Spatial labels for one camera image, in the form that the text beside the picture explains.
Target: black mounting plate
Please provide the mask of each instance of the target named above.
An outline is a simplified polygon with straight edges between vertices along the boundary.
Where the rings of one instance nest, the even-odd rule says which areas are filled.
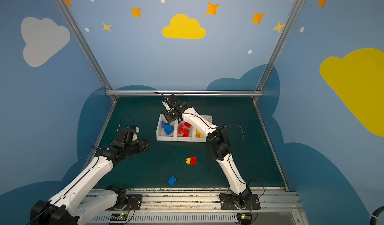
[[[127,206],[124,207],[121,211],[127,211],[129,209],[129,203],[131,203],[132,208],[131,211],[134,210],[140,210],[141,207],[141,200],[143,198],[143,195],[141,194],[126,194],[127,198]],[[114,208],[108,208],[109,211],[116,211]]]
[[[232,194],[221,193],[218,197],[220,198],[221,210],[238,210],[238,208],[235,206]],[[252,210],[259,210],[260,203],[258,202],[258,199],[259,197],[257,194],[252,194],[244,210],[251,210],[250,203],[252,204]]]

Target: metal rail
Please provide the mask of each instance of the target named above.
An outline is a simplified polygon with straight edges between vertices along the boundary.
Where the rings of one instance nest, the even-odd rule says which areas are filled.
[[[175,94],[176,96],[246,96],[246,97],[259,97],[263,95],[262,91],[182,91],[182,90],[107,90],[108,96],[161,96]]]

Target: red wire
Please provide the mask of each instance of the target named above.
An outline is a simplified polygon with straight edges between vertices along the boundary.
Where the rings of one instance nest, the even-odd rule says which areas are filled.
[[[251,215],[251,213],[252,213],[252,203],[249,202],[249,204],[251,205],[251,211],[249,212],[249,215]]]

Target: vent grille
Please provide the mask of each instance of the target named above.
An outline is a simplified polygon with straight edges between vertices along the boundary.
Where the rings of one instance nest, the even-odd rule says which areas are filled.
[[[108,224],[110,215],[100,214],[94,217],[87,224]],[[131,223],[233,223],[237,222],[236,213],[139,213],[135,214],[130,221]],[[110,221],[111,224],[121,221]]]

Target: orange star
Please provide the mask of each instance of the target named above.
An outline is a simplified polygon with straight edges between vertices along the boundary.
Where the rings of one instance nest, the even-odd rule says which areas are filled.
[[[133,7],[131,7],[131,8],[132,8],[132,11],[133,11],[132,17],[133,17],[133,16],[138,16],[138,17],[141,18],[141,15],[140,15],[140,10],[141,10],[141,8],[138,8],[138,9],[133,8]]]
[[[65,3],[68,5],[68,6],[72,6],[72,4],[70,3],[70,0],[64,0],[65,1]]]
[[[253,20],[251,21],[251,24],[252,24],[252,23],[258,23],[258,24],[260,24],[260,23],[262,22],[262,18],[263,18],[264,15],[265,15],[265,13],[264,13],[264,14],[258,14],[257,12],[255,12],[255,17],[254,17]]]
[[[321,5],[321,8],[323,8],[326,1],[328,0],[320,0],[317,4]]]
[[[212,5],[212,4],[208,3],[208,11],[205,15],[213,14],[216,16],[216,10],[217,10],[218,6],[219,6],[219,4]]]

